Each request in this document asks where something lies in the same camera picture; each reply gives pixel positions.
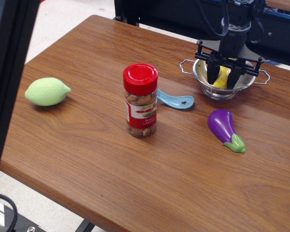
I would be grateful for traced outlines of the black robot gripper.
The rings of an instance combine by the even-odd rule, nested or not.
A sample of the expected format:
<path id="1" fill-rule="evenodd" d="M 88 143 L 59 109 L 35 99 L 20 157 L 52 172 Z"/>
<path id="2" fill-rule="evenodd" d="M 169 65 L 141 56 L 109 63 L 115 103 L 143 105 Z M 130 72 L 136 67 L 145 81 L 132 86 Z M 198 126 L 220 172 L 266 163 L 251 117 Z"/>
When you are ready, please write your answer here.
<path id="1" fill-rule="evenodd" d="M 213 84 L 220 66 L 231 69 L 227 89 L 233 89 L 243 74 L 258 76 L 264 58 L 246 46 L 246 33 L 229 32 L 219 41 L 198 40 L 195 57 L 207 64 L 207 81 Z"/>

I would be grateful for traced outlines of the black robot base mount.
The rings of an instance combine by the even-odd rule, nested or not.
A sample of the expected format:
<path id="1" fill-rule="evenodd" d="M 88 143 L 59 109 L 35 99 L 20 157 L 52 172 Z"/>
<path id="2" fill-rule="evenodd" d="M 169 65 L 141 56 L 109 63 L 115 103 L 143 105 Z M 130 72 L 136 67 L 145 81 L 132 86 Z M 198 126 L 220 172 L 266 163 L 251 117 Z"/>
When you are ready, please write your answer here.
<path id="1" fill-rule="evenodd" d="M 0 206 L 0 232 L 6 232 L 14 219 L 14 211 L 5 206 Z M 45 232 L 38 224 L 18 214 L 14 232 Z"/>

